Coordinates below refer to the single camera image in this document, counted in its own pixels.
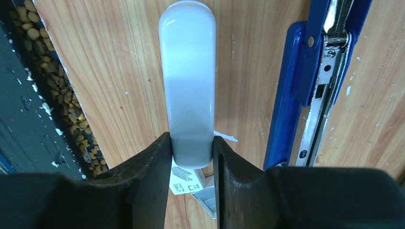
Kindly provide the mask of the blue stapler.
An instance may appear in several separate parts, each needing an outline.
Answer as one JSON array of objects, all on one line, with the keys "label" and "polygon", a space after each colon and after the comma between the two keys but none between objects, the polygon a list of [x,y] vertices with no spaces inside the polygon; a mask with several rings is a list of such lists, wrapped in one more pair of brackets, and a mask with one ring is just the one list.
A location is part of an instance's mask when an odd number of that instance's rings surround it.
[{"label": "blue stapler", "polygon": [[312,167],[372,2],[313,0],[290,25],[263,169]]}]

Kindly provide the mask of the white stapler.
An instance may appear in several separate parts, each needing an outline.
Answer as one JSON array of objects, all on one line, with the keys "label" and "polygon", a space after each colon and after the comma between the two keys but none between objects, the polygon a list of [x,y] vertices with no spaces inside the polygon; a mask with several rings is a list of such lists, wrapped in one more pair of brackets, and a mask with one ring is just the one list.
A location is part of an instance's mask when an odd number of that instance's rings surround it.
[{"label": "white stapler", "polygon": [[171,4],[159,21],[160,53],[175,163],[200,169],[212,160],[216,20],[196,0]]}]

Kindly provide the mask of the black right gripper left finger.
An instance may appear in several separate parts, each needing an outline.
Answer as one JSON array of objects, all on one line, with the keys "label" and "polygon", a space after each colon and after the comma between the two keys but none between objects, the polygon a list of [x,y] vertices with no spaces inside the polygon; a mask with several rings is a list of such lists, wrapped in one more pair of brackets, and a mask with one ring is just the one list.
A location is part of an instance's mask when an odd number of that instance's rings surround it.
[{"label": "black right gripper left finger", "polygon": [[60,173],[0,177],[3,229],[162,229],[172,163],[171,138],[93,179]]}]

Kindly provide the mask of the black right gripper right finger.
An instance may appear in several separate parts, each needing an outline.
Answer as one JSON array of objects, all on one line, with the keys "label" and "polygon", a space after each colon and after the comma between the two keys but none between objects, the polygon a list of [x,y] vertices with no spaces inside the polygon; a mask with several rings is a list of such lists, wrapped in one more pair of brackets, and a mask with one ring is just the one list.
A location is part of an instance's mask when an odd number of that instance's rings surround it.
[{"label": "black right gripper right finger", "polygon": [[378,169],[272,167],[263,171],[213,139],[220,229],[402,229],[405,196]]}]

